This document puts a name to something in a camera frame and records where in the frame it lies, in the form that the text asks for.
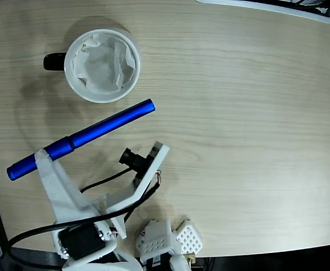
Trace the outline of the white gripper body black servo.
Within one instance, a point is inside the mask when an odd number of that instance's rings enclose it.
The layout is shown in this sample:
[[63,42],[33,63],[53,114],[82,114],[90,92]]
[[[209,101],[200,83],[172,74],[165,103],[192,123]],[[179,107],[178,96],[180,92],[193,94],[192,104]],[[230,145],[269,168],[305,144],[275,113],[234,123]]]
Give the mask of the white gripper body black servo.
[[106,221],[54,230],[52,238],[66,261],[116,261],[116,235]]

